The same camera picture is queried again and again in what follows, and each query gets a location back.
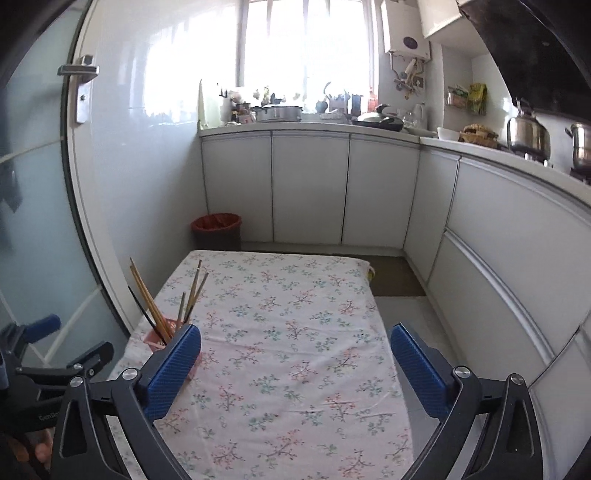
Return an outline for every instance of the paintbrush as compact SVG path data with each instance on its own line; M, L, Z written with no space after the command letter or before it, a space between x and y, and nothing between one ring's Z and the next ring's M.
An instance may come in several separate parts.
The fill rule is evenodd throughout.
M134 260L132 258L130 258L130 260L131 274L134 276L135 282L138 284L139 291L144 297L144 300L148 305L150 312L152 313L152 318L154 319L156 325L160 327L160 332L164 335L164 337L170 340L173 337L173 331L168 322L164 320L164 317L160 313L160 310L158 310L158 307L156 306L156 303L154 302L152 295L150 295L150 292L148 291L148 287L146 287L144 281L142 280L139 274L137 267L135 266Z
M187 300L187 310L185 312L185 318L183 323L187 323L189 319L189 309L191 308L191 305L193 305L195 288L197 287L197 279L199 278L199 271L201 270L201 263L202 260L199 260L199 264L197 265L197 271L195 272L195 278L193 279L193 283L191 284L191 292L189 292L189 299Z
M178 329L181 328L182 320L183 320L183 307L184 307L184 300L186 296L186 292L183 292L183 296L181 297L181 305L178 307L178 316L177 316L177 323L174 327L174 332L178 332Z
M197 292L195 293L195 296L193 297L192 304L187 305L187 314L185 315L185 320L183 322L183 325L189 321L189 318L191 318L191 314L193 312L195 304L197 303L197 301L199 299L199 294L203 290L203 286L205 285L205 281L207 280L208 276L209 276L209 272L205 272L205 275L203 276L203 280L201 281L201 285L199 285L199 288L197 289Z
M146 320L148 320L148 323L150 324L150 326L154 329L154 331L156 332L156 335L158 335L160 337L160 340L162 340L162 343L166 345L166 340L164 340L164 337L162 336L162 334L158 331L158 328L156 327L156 324L154 323L154 321L150 318L150 316L148 315L148 312L145 311L144 307L142 307L142 304L139 302L138 297L135 295L133 289L127 285L127 288L129 289L129 291L131 292L131 296L134 298L136 305L138 306L138 308L140 309L140 311L142 312L142 315L144 317L146 317Z

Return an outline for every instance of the countertop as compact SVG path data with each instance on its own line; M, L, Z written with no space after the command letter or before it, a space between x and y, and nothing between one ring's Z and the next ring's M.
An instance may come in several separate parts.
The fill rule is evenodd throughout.
M199 131L200 137L212 135L223 135L241 132L263 132L263 131L316 131L316 132L337 132L344 134L369 135L371 137L389 138L403 142L419 143L419 137L403 132L391 132L379 128L360 127L359 125L314 123L314 122L269 122L263 124L232 125L230 127L209 128Z
M438 138L417 137L402 132L391 132L378 128L360 127L359 125L342 125L330 123L264 123L235 125L232 127L218 127L204 129L199 131L200 137L211 137L213 135L223 135L241 132L260 132L260 131L320 131L320 132L341 132L344 134L366 135L369 137L389 138L413 144L420 144L424 147L438 148L451 151L458 154L469 155L470 157L490 161L513 170L520 171L541 180L555 188L561 190L567 195L591 207L591 187L585 185L582 181L576 180L569 175L552 168L544 167L542 164L525 160L518 155L492 148L481 147L464 142L454 142L450 140L440 140Z

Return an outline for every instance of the metal door handle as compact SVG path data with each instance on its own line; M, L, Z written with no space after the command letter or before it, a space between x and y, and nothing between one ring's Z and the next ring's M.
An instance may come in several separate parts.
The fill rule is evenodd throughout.
M74 63L66 63L57 69L57 74L63 77L77 75L80 77L81 83L87 83L98 76L99 68L97 65L76 65Z
M57 69L57 74L70 77L76 76L76 123L83 124L90 117L90 81L99 74L97 65L93 65L95 58L84 55L78 63L66 63Z

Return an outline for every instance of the metal screw cap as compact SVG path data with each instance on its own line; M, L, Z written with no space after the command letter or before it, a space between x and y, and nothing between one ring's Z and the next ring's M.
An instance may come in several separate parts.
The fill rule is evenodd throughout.
M468 367L456 367L454 372L460 378L468 378L470 375L472 375L472 372L470 372Z
M515 385L523 385L525 383L525 380L520 374L511 374L510 379Z
M70 380L70 386L74 388L79 387L82 385L83 381L84 380L82 380L82 377L74 377Z
M123 380L133 380L138 376L138 371L135 368L128 368L121 374L121 376L123 377Z

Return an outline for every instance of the cabinet door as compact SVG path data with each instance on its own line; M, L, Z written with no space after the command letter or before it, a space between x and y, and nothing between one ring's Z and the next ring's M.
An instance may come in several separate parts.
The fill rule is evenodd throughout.
M272 242L271 134L203 139L203 169L210 213L242 217L242 240Z
M459 155L422 150L404 251L427 281L445 229Z
M551 362L502 285L449 232L441 240L428 289L467 366L479 377L504 380L517 372L529 384Z
M425 38L460 18L456 0L418 0L417 3Z
M343 245L402 248L417 164L416 147L351 138Z
M275 241L340 244L348 135L273 133Z
M548 187L460 162L449 228L503 279L554 352L591 309L591 214Z
M540 427L544 478L561 479L591 433L591 342L580 330L530 388Z

